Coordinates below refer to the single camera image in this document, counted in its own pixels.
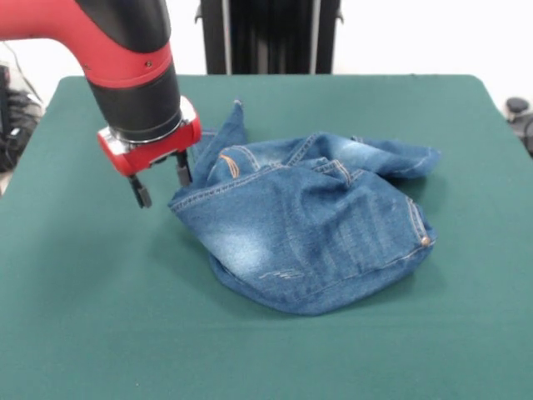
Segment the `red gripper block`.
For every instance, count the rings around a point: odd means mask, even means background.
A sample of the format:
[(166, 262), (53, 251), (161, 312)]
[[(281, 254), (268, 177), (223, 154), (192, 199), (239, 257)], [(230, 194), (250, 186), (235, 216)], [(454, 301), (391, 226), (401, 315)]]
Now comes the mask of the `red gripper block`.
[(202, 125), (191, 101), (183, 95), (180, 100), (182, 119), (173, 131), (158, 140), (129, 142), (120, 138), (110, 127), (97, 133), (101, 149), (114, 168), (127, 177), (140, 208), (150, 208), (152, 199), (135, 174), (148, 169), (153, 163), (176, 153), (179, 183), (189, 186), (192, 182), (186, 150), (200, 140)]

